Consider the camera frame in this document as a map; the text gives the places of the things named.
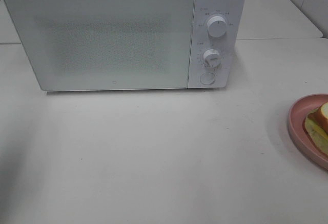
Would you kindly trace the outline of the round white door button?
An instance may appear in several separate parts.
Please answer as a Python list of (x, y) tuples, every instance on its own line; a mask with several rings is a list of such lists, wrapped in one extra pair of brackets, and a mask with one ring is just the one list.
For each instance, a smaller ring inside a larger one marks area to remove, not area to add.
[(215, 74), (204, 73), (200, 76), (199, 80), (203, 85), (212, 85), (215, 82)]

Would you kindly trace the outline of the toy bread sandwich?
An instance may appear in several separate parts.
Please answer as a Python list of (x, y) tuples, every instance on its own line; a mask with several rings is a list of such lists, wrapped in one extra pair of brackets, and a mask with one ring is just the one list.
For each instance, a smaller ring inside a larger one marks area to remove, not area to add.
[(306, 116), (304, 126), (314, 145), (327, 155), (327, 103), (312, 110)]

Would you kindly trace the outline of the white upper power knob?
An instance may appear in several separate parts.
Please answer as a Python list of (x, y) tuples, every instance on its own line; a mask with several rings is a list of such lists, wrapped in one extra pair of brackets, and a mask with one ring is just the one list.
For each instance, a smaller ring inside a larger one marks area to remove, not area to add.
[(213, 15), (207, 21), (207, 31), (213, 38), (222, 37), (227, 31), (227, 21), (221, 15)]

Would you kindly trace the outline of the white microwave door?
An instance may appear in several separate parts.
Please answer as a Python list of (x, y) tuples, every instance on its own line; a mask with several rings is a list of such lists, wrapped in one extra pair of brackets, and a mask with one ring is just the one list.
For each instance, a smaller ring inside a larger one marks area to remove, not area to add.
[(185, 88), (194, 0), (5, 0), (44, 91)]

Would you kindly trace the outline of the pink round plate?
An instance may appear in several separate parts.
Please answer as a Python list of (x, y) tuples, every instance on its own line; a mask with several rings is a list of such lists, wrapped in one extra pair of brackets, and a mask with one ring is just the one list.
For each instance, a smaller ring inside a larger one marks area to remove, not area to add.
[(327, 155), (315, 146), (304, 126), (306, 116), (325, 102), (327, 102), (327, 94), (312, 94), (298, 99), (289, 110), (288, 132), (293, 144), (302, 155), (327, 170)]

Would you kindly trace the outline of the white timer knob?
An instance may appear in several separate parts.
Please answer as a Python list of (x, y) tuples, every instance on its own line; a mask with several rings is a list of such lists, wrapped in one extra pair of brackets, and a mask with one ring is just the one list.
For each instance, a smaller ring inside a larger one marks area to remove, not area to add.
[(203, 64), (206, 68), (216, 68), (222, 59), (221, 52), (216, 49), (206, 50), (202, 55)]

